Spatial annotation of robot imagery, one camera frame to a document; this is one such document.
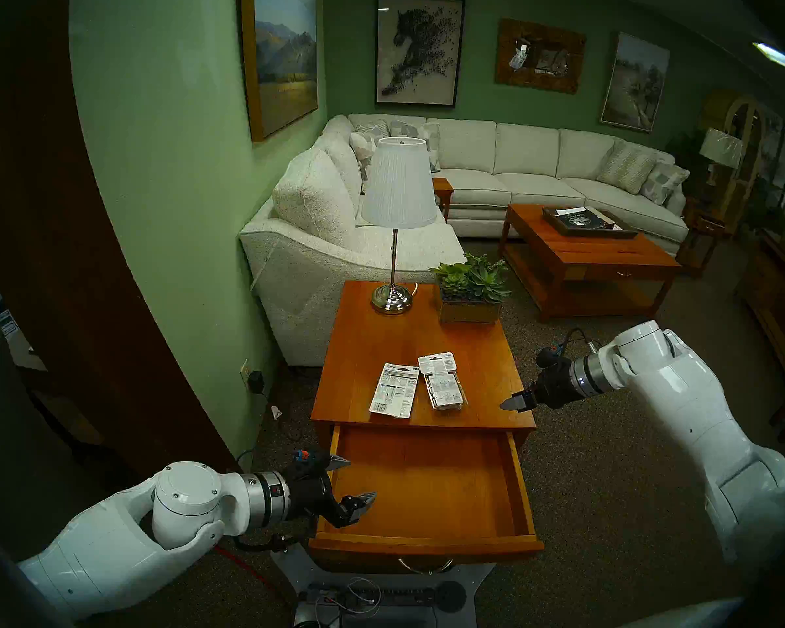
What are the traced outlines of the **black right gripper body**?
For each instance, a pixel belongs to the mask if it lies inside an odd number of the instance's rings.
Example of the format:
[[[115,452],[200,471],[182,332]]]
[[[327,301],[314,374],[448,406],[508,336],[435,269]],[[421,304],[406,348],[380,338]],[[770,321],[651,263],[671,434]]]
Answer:
[[[579,400],[579,388],[572,378],[572,360],[537,360],[540,368],[532,395],[536,405],[552,410]]]

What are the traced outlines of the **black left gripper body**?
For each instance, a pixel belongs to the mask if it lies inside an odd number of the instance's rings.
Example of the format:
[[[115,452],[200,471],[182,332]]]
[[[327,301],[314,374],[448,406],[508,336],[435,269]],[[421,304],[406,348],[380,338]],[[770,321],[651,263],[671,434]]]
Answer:
[[[329,522],[340,520],[340,504],[336,501],[328,471],[300,476],[286,471],[289,506],[286,520],[304,516],[321,516]]]

